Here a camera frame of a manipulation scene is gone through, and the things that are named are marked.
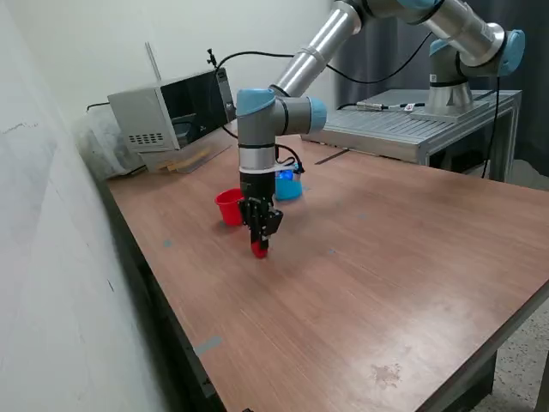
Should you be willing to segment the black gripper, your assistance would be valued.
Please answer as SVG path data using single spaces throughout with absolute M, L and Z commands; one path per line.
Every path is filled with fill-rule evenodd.
M 238 201 L 242 222 L 250 231 L 250 243 L 257 242 L 257 201 L 260 247 L 268 248 L 269 237 L 278 231 L 283 213 L 274 207 L 275 173 L 239 173 L 244 199 Z

